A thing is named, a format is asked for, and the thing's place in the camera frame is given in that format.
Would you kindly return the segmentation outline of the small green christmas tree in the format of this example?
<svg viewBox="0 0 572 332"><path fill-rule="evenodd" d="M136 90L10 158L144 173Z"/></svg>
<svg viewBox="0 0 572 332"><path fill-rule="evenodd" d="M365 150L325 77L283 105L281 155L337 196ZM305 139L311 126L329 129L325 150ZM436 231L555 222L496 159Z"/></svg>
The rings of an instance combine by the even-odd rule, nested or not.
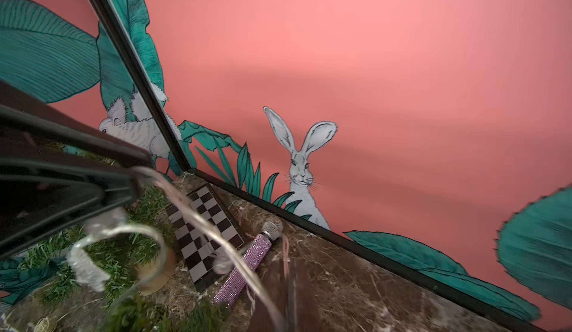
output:
<svg viewBox="0 0 572 332"><path fill-rule="evenodd" d="M198 302L184 317L173 317L166 305L140 296L114 302L98 331L221 331L229 308Z"/></svg>

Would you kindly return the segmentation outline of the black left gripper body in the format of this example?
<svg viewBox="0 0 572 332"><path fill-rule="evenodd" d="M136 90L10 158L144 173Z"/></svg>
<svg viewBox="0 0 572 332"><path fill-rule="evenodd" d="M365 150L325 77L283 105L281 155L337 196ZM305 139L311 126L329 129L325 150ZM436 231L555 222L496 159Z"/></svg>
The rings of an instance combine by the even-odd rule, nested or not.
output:
<svg viewBox="0 0 572 332"><path fill-rule="evenodd" d="M150 154L1 83L1 257L140 195Z"/></svg>

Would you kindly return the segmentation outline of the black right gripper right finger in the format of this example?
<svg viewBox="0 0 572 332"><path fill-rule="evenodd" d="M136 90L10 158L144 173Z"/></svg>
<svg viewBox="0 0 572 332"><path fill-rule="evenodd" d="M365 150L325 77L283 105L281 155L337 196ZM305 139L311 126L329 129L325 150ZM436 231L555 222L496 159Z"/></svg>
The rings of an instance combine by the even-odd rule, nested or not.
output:
<svg viewBox="0 0 572 332"><path fill-rule="evenodd" d="M287 288L287 330L327 331L320 318L314 292L305 264L300 259L289 262Z"/></svg>

